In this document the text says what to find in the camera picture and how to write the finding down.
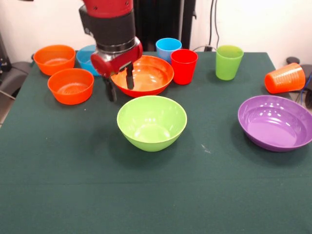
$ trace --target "red-orange bowl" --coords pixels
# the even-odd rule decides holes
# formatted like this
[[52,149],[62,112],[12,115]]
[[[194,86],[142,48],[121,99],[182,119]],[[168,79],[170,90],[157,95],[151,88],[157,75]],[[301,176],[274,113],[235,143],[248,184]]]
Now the red-orange bowl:
[[65,105],[77,105],[88,100],[93,85],[93,75],[79,68],[59,71],[48,80],[48,87],[55,99]]
[[34,54],[34,61],[39,69],[51,76],[75,65],[75,50],[67,45],[50,45],[38,50]]
[[134,64],[134,88],[127,88],[127,72],[123,71],[112,76],[114,84],[126,95],[133,98],[158,95],[164,91],[174,77],[172,66],[161,58],[143,55]]

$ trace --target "green cup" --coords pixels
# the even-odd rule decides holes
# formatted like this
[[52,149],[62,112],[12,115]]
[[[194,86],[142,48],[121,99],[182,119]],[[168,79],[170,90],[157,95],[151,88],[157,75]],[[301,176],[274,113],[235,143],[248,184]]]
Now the green cup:
[[234,79],[243,56],[244,52],[237,46],[220,46],[216,51],[216,76],[221,80]]

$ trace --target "bowl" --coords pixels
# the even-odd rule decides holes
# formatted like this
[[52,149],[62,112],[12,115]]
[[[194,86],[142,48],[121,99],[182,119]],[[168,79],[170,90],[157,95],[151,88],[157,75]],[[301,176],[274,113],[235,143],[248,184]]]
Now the bowl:
[[164,91],[174,77],[172,66],[161,58],[143,55],[134,63],[134,88],[129,90],[126,81],[127,72],[112,76],[114,84],[126,95],[133,98],[158,95]]
[[82,69],[85,69],[92,73],[94,76],[99,76],[100,74],[95,70],[91,63],[91,55],[95,52],[95,45],[88,45],[83,47],[77,52],[76,58]]
[[83,69],[65,69],[52,75],[48,87],[57,101],[66,105],[85,102],[92,95],[93,75]]
[[148,152],[174,143],[186,127],[187,115],[177,102],[161,96],[144,96],[127,102],[118,112],[117,124],[136,147]]
[[312,115],[294,101],[278,96],[255,96],[238,110],[238,120],[256,145],[286,152],[312,141]]
[[75,50],[67,45],[51,45],[38,50],[34,54],[34,61],[39,69],[51,76],[75,65]]

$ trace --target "cup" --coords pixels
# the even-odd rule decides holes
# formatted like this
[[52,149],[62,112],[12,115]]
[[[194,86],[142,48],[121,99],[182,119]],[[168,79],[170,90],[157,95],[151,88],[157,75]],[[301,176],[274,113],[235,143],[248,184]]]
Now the cup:
[[171,63],[172,52],[182,48],[182,43],[174,38],[163,38],[156,42],[157,56]]
[[272,71],[264,78],[265,87],[271,94],[301,90],[305,83],[305,73],[297,63],[291,63]]
[[198,60],[198,54],[191,50],[180,49],[171,54],[171,60],[175,72],[174,82],[182,85],[191,83]]
[[216,50],[216,76],[221,80],[234,79],[243,56],[244,52],[237,46],[220,46]]

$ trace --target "blue bowl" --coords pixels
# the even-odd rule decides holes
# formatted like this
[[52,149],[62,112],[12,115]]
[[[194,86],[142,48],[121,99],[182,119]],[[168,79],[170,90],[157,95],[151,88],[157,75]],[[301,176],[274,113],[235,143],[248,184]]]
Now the blue bowl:
[[94,76],[99,76],[100,74],[95,70],[94,66],[91,63],[91,54],[93,54],[95,50],[95,45],[83,47],[77,52],[76,58],[82,69],[91,72]]
[[157,56],[171,64],[171,54],[182,48],[182,43],[174,38],[163,38],[156,42]]

